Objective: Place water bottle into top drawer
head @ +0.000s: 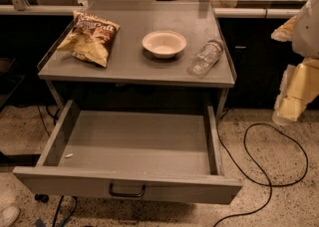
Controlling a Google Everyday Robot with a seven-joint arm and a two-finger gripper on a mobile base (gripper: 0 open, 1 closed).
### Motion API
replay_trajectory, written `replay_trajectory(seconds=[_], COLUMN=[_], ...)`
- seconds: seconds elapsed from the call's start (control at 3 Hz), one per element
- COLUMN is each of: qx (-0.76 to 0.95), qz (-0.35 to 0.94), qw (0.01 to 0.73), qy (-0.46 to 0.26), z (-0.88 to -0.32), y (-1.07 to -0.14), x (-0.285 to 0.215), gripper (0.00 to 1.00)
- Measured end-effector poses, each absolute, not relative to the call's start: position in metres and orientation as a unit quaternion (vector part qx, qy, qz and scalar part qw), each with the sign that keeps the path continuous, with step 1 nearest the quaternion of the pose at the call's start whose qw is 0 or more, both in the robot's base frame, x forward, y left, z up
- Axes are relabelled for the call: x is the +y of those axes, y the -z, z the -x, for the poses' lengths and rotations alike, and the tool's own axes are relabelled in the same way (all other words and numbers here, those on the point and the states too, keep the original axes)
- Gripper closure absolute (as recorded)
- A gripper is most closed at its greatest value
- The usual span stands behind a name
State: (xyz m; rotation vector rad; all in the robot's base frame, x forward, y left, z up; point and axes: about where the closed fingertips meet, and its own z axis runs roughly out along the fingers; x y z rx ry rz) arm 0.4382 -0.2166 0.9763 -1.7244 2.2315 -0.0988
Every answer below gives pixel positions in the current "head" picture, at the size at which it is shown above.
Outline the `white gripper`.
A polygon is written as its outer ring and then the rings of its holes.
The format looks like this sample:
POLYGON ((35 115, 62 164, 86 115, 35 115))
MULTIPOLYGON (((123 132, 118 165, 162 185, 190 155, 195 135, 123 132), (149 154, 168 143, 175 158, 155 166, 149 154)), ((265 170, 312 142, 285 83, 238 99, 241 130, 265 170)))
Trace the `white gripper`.
POLYGON ((293 51, 306 58, 297 66, 287 66, 274 105, 272 120, 288 125, 298 121, 319 96, 319 0, 308 0, 297 16, 272 32, 271 38, 292 41, 293 51))

